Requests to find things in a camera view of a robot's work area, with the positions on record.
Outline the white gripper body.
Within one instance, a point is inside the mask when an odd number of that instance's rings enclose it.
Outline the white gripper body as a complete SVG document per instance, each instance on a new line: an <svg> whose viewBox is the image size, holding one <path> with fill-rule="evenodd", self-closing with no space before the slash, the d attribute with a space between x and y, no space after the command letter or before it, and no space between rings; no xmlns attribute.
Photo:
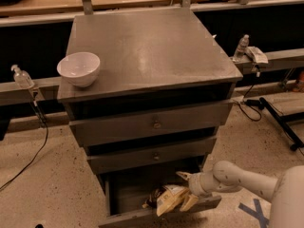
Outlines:
<svg viewBox="0 0 304 228"><path fill-rule="evenodd" d="M220 181L217 180L212 171L192 174L188 181L190 191L196 196L207 196L216 192Z"/></svg>

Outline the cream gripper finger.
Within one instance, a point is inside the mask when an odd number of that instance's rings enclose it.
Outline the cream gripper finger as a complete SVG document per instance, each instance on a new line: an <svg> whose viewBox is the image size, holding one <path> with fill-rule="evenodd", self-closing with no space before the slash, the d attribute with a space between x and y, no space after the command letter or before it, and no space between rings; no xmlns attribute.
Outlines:
<svg viewBox="0 0 304 228"><path fill-rule="evenodd" d="M189 211L198 201L199 201L198 196L194 194L187 194L180 207L180 211L181 212Z"/></svg>
<svg viewBox="0 0 304 228"><path fill-rule="evenodd" d="M176 174L185 181L189 181L191 178L191 174L187 172L177 171Z"/></svg>

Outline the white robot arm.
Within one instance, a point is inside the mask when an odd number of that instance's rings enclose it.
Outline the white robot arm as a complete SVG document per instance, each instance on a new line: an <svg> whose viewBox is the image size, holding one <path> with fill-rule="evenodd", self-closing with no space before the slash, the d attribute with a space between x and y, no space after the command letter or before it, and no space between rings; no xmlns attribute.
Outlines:
<svg viewBox="0 0 304 228"><path fill-rule="evenodd" d="M304 228L303 165L285 170L278 178L244 170L229 161L218 161L208 172L178 171L177 175L188 182L196 197L244 188L271 204L269 228Z"/></svg>

